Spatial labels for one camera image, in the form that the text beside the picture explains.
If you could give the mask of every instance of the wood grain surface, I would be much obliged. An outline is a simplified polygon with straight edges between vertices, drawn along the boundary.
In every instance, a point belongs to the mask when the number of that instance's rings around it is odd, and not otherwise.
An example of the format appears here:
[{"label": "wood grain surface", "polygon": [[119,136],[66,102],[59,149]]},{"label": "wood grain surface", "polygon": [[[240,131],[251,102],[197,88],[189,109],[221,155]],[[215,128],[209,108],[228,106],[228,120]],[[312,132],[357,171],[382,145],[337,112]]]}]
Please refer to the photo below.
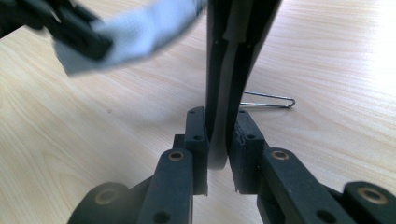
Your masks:
[{"label": "wood grain surface", "polygon": [[[104,18],[149,3],[80,2]],[[396,193],[395,7],[284,0],[247,84],[296,99],[290,110],[248,111],[270,146],[337,190],[365,180]],[[47,33],[1,39],[0,223],[66,223],[95,186],[152,175],[187,111],[205,104],[205,22],[145,61],[78,77],[64,73]],[[229,166],[208,185],[194,223],[261,223]]]}]

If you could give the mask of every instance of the white cloth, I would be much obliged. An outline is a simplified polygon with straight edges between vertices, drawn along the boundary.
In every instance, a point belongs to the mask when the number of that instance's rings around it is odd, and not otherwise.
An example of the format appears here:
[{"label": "white cloth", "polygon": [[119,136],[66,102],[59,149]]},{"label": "white cloth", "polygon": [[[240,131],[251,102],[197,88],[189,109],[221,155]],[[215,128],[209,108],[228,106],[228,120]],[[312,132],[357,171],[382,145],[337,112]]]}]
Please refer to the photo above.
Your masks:
[{"label": "white cloth", "polygon": [[205,3],[206,0],[158,0],[109,20],[94,21],[92,29],[113,40],[104,59],[91,60],[55,41],[58,60],[70,75],[146,58],[181,35],[195,21]]}]

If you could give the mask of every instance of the wooden table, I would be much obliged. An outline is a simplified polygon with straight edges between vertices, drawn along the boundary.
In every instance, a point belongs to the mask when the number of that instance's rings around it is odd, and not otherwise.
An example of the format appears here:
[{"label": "wooden table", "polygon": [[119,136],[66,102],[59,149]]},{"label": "wooden table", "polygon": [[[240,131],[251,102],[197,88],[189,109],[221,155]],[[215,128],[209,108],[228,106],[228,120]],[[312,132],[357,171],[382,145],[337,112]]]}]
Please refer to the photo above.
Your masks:
[{"label": "wooden table", "polygon": [[[81,0],[106,18],[148,1]],[[396,193],[396,14],[391,1],[284,0],[247,90],[293,109],[248,109],[270,146],[293,151],[323,184],[365,180]],[[70,78],[48,34],[0,41],[0,223],[66,223],[84,195],[152,175],[205,104],[205,13],[141,62]],[[229,166],[208,174],[194,223],[261,223]]]}]

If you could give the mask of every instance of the metal wire clip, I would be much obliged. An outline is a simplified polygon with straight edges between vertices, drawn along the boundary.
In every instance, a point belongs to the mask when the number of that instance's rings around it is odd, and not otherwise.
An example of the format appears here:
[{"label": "metal wire clip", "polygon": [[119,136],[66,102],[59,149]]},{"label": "metal wire clip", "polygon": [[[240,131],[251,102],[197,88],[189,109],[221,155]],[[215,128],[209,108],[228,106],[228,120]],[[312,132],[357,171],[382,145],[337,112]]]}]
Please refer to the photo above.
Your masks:
[{"label": "metal wire clip", "polygon": [[270,95],[270,94],[263,94],[259,92],[254,92],[254,91],[245,91],[245,94],[249,95],[256,95],[256,96],[261,96],[261,97],[268,97],[268,98],[273,98],[273,99],[279,99],[279,100],[284,100],[284,101],[290,101],[291,103],[289,105],[271,105],[271,104],[264,104],[264,103],[248,103],[248,102],[242,102],[241,105],[252,105],[252,106],[265,106],[265,107],[277,107],[277,108],[291,108],[296,104],[296,101],[292,98],[285,97],[285,96],[276,96],[276,95]]}]

